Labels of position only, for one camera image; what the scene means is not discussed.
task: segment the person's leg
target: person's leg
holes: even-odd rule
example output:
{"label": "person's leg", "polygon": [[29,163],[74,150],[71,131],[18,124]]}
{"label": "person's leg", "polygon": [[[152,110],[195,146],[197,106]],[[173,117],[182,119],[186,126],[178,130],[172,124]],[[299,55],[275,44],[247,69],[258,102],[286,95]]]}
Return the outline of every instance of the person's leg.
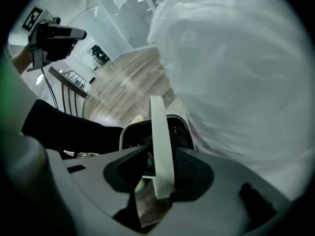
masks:
{"label": "person's leg", "polygon": [[45,148],[98,154],[118,151],[122,131],[65,114],[42,100],[36,101],[22,129]]}

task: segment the white handle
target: white handle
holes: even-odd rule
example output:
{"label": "white handle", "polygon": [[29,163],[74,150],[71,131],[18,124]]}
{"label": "white handle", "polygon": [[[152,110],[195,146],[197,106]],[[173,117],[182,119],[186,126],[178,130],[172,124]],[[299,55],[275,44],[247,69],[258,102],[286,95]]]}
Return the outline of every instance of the white handle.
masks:
{"label": "white handle", "polygon": [[156,178],[153,179],[157,199],[169,198],[175,190],[174,163],[166,111],[161,96],[150,96],[149,116],[152,122],[152,140]]}

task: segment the white plastic bag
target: white plastic bag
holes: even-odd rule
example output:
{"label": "white plastic bag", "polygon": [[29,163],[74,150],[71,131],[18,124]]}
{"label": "white plastic bag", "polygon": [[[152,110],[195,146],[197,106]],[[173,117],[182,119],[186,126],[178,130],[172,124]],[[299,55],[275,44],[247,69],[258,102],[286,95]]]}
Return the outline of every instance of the white plastic bag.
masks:
{"label": "white plastic bag", "polygon": [[284,0],[166,0],[148,42],[206,146],[240,161],[314,146],[314,51]]}

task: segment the black cable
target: black cable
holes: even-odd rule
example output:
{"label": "black cable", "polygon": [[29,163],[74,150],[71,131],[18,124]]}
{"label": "black cable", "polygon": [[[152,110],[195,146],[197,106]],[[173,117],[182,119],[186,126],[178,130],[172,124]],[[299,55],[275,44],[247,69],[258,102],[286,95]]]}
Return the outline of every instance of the black cable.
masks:
{"label": "black cable", "polygon": [[42,73],[43,73],[43,75],[44,75],[44,78],[45,78],[45,81],[46,81],[47,87],[48,87],[48,89],[49,89],[49,91],[50,91],[51,97],[53,98],[53,101],[54,101],[55,107],[56,107],[56,109],[58,109],[58,110],[59,110],[59,108],[58,108],[58,104],[57,104],[57,100],[56,100],[56,97],[55,97],[55,94],[54,94],[54,91],[53,91],[53,89],[51,88],[51,86],[50,86],[50,84],[49,84],[49,82],[48,82],[48,79],[47,79],[47,77],[46,77],[46,74],[44,73],[43,68],[41,68],[41,72],[42,72]]}

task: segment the wooden floor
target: wooden floor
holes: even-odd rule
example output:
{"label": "wooden floor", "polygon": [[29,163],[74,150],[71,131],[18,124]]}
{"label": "wooden floor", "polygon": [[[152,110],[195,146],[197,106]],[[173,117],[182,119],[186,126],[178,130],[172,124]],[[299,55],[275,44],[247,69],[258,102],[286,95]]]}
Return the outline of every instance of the wooden floor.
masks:
{"label": "wooden floor", "polygon": [[86,119],[125,127],[137,115],[148,117],[150,95],[161,95],[168,113],[184,114],[155,48],[120,56],[96,72],[85,102]]}

